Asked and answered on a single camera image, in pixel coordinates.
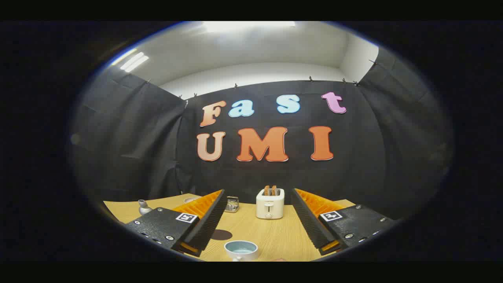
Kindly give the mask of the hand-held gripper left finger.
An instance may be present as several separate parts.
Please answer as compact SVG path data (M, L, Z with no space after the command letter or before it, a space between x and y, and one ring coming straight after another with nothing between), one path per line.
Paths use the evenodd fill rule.
M228 203L221 189L176 208L158 207L125 224L163 249L199 257L206 249Z

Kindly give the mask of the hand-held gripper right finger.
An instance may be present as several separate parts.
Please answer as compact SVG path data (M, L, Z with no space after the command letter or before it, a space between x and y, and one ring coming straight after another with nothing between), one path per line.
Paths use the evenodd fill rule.
M343 208L297 188L292 190L292 205L321 255L359 245L395 224L392 218L361 204Z

